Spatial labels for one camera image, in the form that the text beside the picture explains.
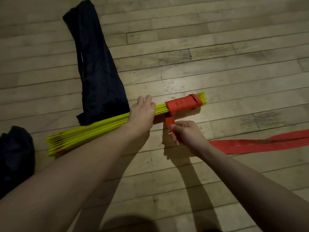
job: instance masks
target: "yellow bundle end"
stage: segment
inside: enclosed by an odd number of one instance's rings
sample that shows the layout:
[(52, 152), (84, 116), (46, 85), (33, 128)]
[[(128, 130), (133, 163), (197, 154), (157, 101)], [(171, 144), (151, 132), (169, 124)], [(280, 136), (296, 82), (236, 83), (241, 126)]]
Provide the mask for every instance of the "yellow bundle end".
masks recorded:
[[(206, 104), (205, 92), (196, 94)], [(156, 106), (155, 115), (168, 113), (168, 108), (165, 103)], [(59, 134), (49, 135), (46, 142), (49, 146), (47, 156), (57, 156), (65, 154), (95, 138), (106, 134), (123, 124), (129, 119), (129, 113), (115, 116), (106, 120), (98, 121), (88, 126), (81, 126), (78, 128), (63, 131)]]

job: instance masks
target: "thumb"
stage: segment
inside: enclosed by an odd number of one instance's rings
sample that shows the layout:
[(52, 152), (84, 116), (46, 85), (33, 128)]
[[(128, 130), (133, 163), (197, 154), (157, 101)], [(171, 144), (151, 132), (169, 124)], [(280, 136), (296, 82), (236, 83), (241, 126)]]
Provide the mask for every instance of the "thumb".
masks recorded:
[(182, 133), (185, 127), (179, 125), (171, 125), (171, 129), (175, 132)]

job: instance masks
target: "wooden floor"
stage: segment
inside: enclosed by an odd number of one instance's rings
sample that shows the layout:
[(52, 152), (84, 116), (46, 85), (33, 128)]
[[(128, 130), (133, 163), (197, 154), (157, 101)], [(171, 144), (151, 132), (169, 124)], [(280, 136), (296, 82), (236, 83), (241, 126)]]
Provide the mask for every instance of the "wooden floor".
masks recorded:
[[(62, 15), (81, 0), (0, 0), (0, 131), (31, 133), (37, 171), (47, 135), (78, 126), (81, 81)], [(91, 0), (130, 105), (206, 92), (186, 117), (206, 138), (262, 139), (309, 128), (309, 0)], [(235, 159), (309, 200), (309, 147)], [(69, 231), (260, 231), (163, 124), (128, 150)]]

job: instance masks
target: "red band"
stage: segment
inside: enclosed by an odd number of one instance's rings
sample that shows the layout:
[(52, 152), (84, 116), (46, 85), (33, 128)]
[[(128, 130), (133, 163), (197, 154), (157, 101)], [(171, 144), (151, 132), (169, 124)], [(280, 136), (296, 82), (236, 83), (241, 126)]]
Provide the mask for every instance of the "red band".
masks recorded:
[(215, 140), (210, 143), (226, 154), (280, 151), (309, 145), (309, 130), (272, 136), (262, 140)]
[(165, 115), (167, 127), (176, 136), (177, 140), (184, 144), (180, 133), (175, 133), (173, 130), (171, 130), (171, 125), (176, 124), (173, 115), (175, 115), (177, 112), (197, 109), (203, 105), (203, 102), (196, 96), (196, 94), (190, 94), (186, 97), (174, 99), (165, 103), (168, 107), (168, 110), (170, 111), (169, 114)]

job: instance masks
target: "dark cloth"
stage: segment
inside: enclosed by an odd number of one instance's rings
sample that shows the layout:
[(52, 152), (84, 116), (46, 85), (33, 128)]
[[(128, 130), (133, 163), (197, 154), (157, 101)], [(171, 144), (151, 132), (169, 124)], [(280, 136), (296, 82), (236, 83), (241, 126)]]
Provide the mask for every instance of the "dark cloth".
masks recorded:
[(125, 89), (106, 46), (98, 15), (90, 0), (82, 1), (63, 16), (75, 41), (83, 86), (81, 125), (130, 111)]
[(0, 137), (0, 199), (34, 174), (35, 152), (32, 137), (13, 126)]

